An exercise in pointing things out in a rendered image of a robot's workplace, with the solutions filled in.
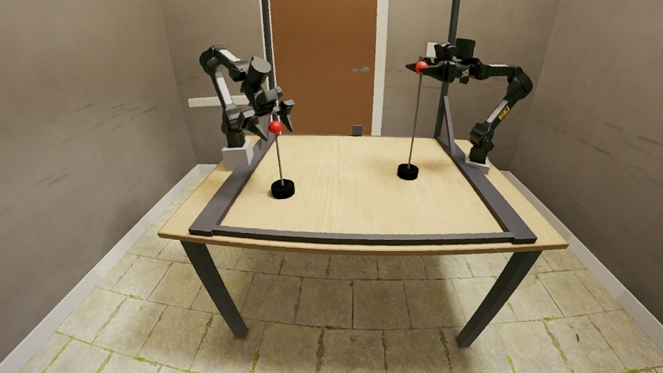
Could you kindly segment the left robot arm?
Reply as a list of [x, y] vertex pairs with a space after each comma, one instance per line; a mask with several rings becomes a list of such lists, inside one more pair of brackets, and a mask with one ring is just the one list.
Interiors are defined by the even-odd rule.
[[[441, 42], [434, 45], [436, 52], [435, 60], [451, 61], [454, 56], [458, 63], [458, 74], [455, 78], [460, 78], [459, 83], [467, 84], [473, 78], [476, 80], [485, 80], [491, 76], [508, 76], [509, 83], [507, 94], [494, 109], [491, 115], [483, 123], [476, 123], [470, 132], [470, 143], [473, 144], [470, 149], [469, 159], [471, 162], [485, 164], [488, 152], [494, 145], [492, 138], [494, 129], [500, 124], [503, 118], [511, 110], [514, 104], [525, 98], [533, 89], [531, 79], [517, 65], [491, 65], [483, 64], [478, 58], [473, 57], [476, 41], [469, 39], [456, 38], [455, 46], [449, 42]], [[458, 49], [457, 49], [458, 48]], [[471, 59], [470, 59], [471, 58]], [[464, 60], [465, 59], [465, 60]], [[497, 67], [498, 66], [498, 67]]]

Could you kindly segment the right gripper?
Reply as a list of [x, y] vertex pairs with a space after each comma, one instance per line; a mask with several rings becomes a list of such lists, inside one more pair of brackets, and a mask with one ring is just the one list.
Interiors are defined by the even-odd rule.
[[268, 137], [264, 132], [264, 130], [262, 129], [262, 127], [260, 126], [258, 118], [275, 114], [278, 112], [277, 114], [280, 116], [279, 119], [288, 128], [290, 132], [293, 132], [293, 125], [291, 121], [291, 110], [295, 106], [293, 100], [292, 99], [283, 100], [279, 103], [279, 106], [277, 107], [274, 107], [272, 105], [273, 103], [260, 105], [261, 107], [258, 110], [255, 106], [255, 100], [253, 95], [257, 96], [263, 91], [266, 90], [256, 89], [249, 94], [248, 105], [252, 107], [255, 112], [251, 109], [240, 112], [239, 117], [236, 121], [238, 128], [240, 130], [241, 129], [248, 130], [256, 134], [258, 137], [262, 138], [264, 141], [268, 141]]

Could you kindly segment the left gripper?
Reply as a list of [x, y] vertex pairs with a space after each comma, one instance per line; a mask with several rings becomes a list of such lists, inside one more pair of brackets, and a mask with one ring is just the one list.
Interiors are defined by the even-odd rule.
[[[457, 62], [450, 62], [450, 61], [443, 61], [443, 60], [435, 60], [435, 63], [431, 62], [430, 58], [427, 57], [420, 57], [417, 62], [406, 64], [406, 68], [414, 71], [415, 73], [419, 74], [415, 70], [415, 66], [419, 62], [425, 62], [427, 63], [428, 67], [422, 67], [420, 68], [419, 72], [423, 73], [423, 76], [430, 76], [436, 80], [439, 80], [444, 83], [453, 83], [455, 81], [455, 77], [458, 74], [458, 63]], [[447, 67], [448, 63], [448, 67]], [[454, 64], [456, 63], [456, 64]], [[432, 65], [432, 66], [431, 66]], [[455, 77], [454, 77], [455, 76]]]

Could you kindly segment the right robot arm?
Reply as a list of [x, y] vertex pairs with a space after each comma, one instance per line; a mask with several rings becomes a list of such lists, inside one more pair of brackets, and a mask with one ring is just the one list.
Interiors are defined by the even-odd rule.
[[[227, 148], [242, 148], [246, 142], [244, 129], [240, 130], [236, 125], [242, 109], [237, 107], [232, 100], [223, 76], [223, 65], [229, 70], [229, 76], [234, 82], [243, 81], [240, 92], [244, 92], [247, 98], [254, 90], [263, 89], [261, 85], [264, 84], [271, 70], [271, 65], [259, 56], [252, 56], [251, 62], [238, 59], [223, 45], [211, 46], [201, 54], [199, 61], [204, 72], [211, 76], [223, 108], [221, 130], [227, 137]], [[266, 90], [257, 96], [253, 96], [255, 106], [259, 110], [260, 105], [273, 103], [274, 106], [275, 101], [279, 100], [283, 93], [280, 87], [274, 87], [273, 90]]]

